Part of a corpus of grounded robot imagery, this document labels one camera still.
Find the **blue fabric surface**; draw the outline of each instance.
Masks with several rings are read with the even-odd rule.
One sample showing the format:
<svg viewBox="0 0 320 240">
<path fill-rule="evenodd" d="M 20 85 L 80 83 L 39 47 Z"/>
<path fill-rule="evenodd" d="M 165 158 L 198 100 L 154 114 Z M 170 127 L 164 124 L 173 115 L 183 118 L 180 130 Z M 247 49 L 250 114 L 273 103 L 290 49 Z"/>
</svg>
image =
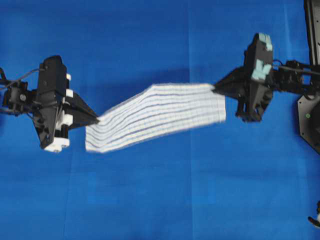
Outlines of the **blue fabric surface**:
<svg viewBox="0 0 320 240">
<path fill-rule="evenodd" d="M 256 32 L 274 58 L 309 62 L 300 0 L 2 0 L 0 66 L 14 79 L 62 56 L 98 114 L 155 83 L 215 83 Z M 30 88 L 37 76 L 28 78 Z M 26 116 L 0 116 L 0 239 L 311 240 L 320 159 L 297 132 L 298 96 L 276 93 L 261 123 L 227 121 L 108 154 L 85 130 L 60 154 Z"/>
</svg>

